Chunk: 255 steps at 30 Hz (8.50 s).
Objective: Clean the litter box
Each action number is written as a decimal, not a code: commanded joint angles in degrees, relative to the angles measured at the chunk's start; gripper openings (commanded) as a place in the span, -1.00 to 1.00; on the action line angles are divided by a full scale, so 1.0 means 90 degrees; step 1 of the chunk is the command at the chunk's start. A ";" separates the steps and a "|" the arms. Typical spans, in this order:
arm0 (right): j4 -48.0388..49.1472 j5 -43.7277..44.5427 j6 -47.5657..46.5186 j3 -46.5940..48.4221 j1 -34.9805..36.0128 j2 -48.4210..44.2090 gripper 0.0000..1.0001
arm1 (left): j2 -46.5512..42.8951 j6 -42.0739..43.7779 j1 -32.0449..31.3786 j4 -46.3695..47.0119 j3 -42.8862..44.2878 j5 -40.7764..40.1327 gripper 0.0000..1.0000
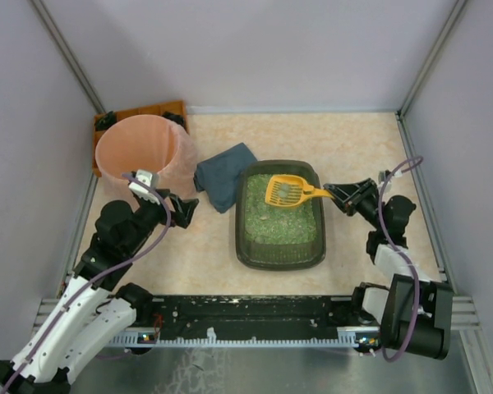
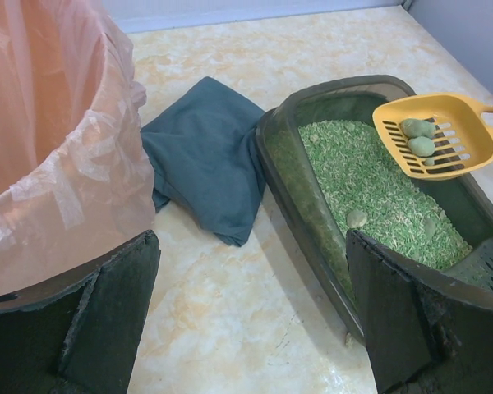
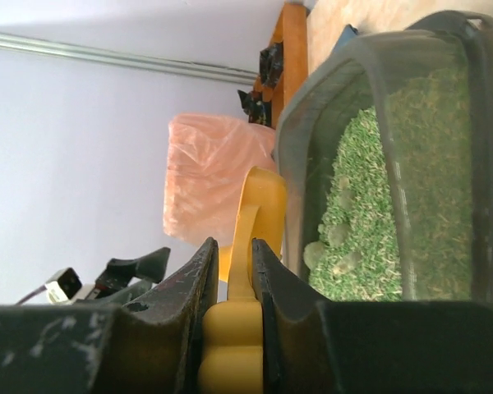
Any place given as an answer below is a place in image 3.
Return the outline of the yellow litter scoop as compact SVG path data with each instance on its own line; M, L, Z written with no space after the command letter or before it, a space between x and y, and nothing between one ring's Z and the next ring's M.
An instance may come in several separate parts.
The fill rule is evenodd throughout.
M264 390L262 305L253 286L252 241L280 254L287 190L278 174L253 167L243 182L233 242L219 251L227 263L227 299L203 318L203 352L197 383L202 393L261 393Z

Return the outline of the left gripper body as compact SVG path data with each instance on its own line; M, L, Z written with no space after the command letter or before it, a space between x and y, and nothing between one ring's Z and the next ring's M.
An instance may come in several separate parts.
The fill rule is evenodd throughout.
M125 305L149 291L154 282L135 272L105 271L85 295L79 295L77 304Z

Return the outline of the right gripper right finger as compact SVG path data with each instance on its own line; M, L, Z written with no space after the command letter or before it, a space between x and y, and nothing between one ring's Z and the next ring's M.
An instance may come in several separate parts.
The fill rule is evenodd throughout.
M493 393L493 307L338 302L252 242L268 393Z

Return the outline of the bin with pink bag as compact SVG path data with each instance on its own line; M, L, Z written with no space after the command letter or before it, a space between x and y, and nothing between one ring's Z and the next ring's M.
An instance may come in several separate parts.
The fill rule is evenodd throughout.
M242 119L181 113L168 124L164 233L198 246L212 236L232 242L244 178L273 171L275 132Z

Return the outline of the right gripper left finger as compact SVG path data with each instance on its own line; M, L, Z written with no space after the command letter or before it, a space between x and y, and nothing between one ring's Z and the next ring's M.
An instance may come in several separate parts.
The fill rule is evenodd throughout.
M0 306L0 393L195 393L219 248L125 305Z

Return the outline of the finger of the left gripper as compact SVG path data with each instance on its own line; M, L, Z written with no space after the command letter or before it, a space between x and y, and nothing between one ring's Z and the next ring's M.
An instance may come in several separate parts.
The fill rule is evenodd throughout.
M128 281L137 277L159 283L165 278L170 253L170 248L162 247L136 259L111 259L106 270Z

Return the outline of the dark green litter box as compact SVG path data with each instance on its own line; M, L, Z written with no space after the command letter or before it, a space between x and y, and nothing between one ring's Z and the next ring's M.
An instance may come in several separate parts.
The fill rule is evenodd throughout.
M284 265L307 279L342 134L376 110L407 300L493 304L493 17L438 11L336 47L279 119Z

